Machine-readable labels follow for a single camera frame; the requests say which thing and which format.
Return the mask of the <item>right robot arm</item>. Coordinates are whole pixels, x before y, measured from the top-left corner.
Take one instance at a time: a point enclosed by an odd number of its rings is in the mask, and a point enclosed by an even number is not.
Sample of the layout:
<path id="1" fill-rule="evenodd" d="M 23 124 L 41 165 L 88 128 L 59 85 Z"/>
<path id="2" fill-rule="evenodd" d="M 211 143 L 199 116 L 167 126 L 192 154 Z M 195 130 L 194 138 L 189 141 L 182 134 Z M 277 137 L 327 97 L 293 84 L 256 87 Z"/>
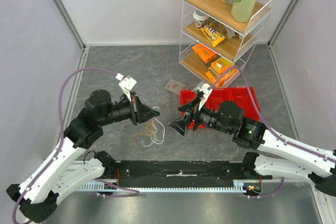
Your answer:
<path id="1" fill-rule="evenodd" d="M 247 118 L 233 101 L 222 102 L 218 110 L 209 110 L 199 98 L 179 107 L 184 115 L 169 126 L 185 136 L 204 125 L 232 135 L 232 141 L 248 149 L 240 166 L 248 179 L 256 176 L 283 177 L 314 185 L 318 191 L 335 196 L 335 151 L 325 150 L 287 137 L 264 123 Z"/>

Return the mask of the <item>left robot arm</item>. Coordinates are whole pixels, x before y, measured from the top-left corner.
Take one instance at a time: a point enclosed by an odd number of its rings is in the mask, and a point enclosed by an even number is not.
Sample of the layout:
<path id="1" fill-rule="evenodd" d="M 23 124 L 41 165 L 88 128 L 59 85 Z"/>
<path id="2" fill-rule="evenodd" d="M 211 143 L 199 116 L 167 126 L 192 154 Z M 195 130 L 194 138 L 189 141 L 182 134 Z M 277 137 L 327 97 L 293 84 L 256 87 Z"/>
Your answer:
<path id="1" fill-rule="evenodd" d="M 96 178 L 111 178 L 115 160 L 105 151 L 68 175 L 67 168 L 103 135 L 103 126 L 131 120 L 134 125 L 159 116 L 159 111 L 143 104 L 135 92 L 112 102 L 107 90 L 96 90 L 85 101 L 84 108 L 65 129 L 56 148 L 28 179 L 11 184 L 6 192 L 15 208 L 31 222 L 50 217 L 57 206 L 82 185 Z"/>

